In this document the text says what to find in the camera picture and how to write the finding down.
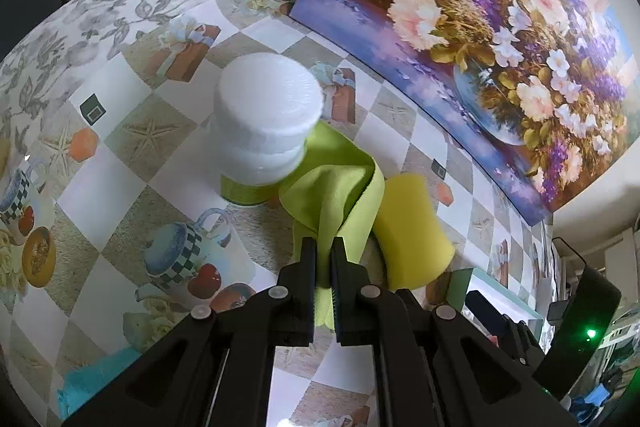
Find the white flower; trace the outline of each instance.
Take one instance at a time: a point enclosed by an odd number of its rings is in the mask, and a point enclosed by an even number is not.
[[[609,136],[613,132],[613,121],[607,120],[602,124],[602,132]]]
[[[554,29],[564,31],[568,27],[569,17],[559,0],[529,0],[529,2],[531,4],[529,11],[538,10],[545,22]]]
[[[522,55],[522,53],[520,53],[511,44],[498,44],[497,46],[491,45],[491,48],[495,54],[495,61],[503,68],[506,68],[507,66],[515,68],[524,60],[524,55]]]
[[[562,94],[569,103],[576,102],[580,97],[580,86],[570,81],[568,76],[558,76],[555,71],[551,77],[551,87]]]
[[[538,167],[538,172],[536,172],[536,175],[533,176],[532,179],[533,179],[533,186],[536,188],[536,190],[540,194],[543,194],[545,192],[545,189],[542,186],[542,184],[545,182],[545,173],[543,172],[541,167]]]
[[[564,161],[564,169],[560,172],[562,186],[567,183],[575,182],[582,171],[582,155],[577,145],[572,145],[567,150],[567,158]]]
[[[585,138],[587,136],[587,126],[580,121],[580,115],[573,113],[571,115],[571,122],[571,133],[577,138]]]
[[[580,98],[580,86],[575,82],[567,82],[564,91],[564,99],[569,103],[574,103]]]
[[[555,71],[558,76],[562,77],[566,76],[566,70],[569,69],[569,63],[566,61],[566,58],[564,58],[564,51],[562,50],[551,50],[546,59],[546,64]]]
[[[513,4],[509,6],[507,10],[509,11],[507,21],[511,25],[511,31],[514,35],[520,30],[528,30],[531,28],[531,18],[520,8],[516,0],[513,0]]]
[[[602,136],[594,136],[591,138],[591,144],[593,145],[593,150],[598,153],[598,156],[604,156],[611,152],[609,143]]]
[[[598,128],[598,123],[596,122],[596,117],[594,114],[588,114],[587,118],[584,119],[584,126],[587,129]]]
[[[511,44],[512,42],[520,42],[520,39],[512,35],[504,26],[500,26],[500,31],[494,34],[494,43]]]
[[[571,118],[571,109],[565,103],[563,103],[560,107],[556,107],[554,109],[554,115],[560,121],[560,125],[562,127],[566,127],[568,130],[572,130],[574,128],[574,122]]]
[[[434,0],[394,0],[388,15],[394,21],[394,30],[404,42],[417,51],[430,50],[447,40],[431,35],[440,18],[440,7]]]
[[[587,47],[587,42],[582,37],[578,37],[578,40],[575,43],[574,50],[579,52]]]
[[[529,77],[530,84],[518,84],[516,92],[520,98],[520,107],[531,120],[542,122],[554,113],[551,93],[540,83],[536,76]]]

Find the green cloth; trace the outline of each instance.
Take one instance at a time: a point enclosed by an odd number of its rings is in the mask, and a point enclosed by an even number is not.
[[[358,263],[378,213],[385,179],[366,152],[325,122],[306,139],[303,162],[280,184],[280,201],[293,217],[294,256],[303,237],[318,242],[316,326],[334,329],[329,254],[334,237]]]

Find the gray leaf pattern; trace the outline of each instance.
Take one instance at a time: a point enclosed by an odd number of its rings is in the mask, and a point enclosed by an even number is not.
[[[141,32],[206,0],[72,0],[0,62],[0,136],[26,153],[55,112],[91,74]]]
[[[151,10],[152,10],[151,4],[149,4],[145,0],[142,0],[138,4],[138,6],[136,6],[136,15],[141,19],[146,19],[151,15]]]

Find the yellow sponge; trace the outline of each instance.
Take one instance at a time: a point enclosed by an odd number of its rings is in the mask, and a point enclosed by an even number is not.
[[[438,223],[420,174],[399,174],[386,181],[373,233],[391,290],[423,287],[453,259],[454,247]]]

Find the black cable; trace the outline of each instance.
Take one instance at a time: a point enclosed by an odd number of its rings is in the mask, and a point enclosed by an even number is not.
[[[552,237],[551,238],[551,242],[554,242],[556,239],[559,239],[560,241],[562,241],[565,245],[567,245],[567,247],[569,248],[569,250],[571,250],[572,252],[574,252],[581,260],[583,263],[587,264],[587,261],[584,260],[584,257],[581,256],[574,247],[572,247],[571,245],[569,245],[569,243],[567,243],[562,237],[560,237],[559,235],[556,235],[556,237]]]

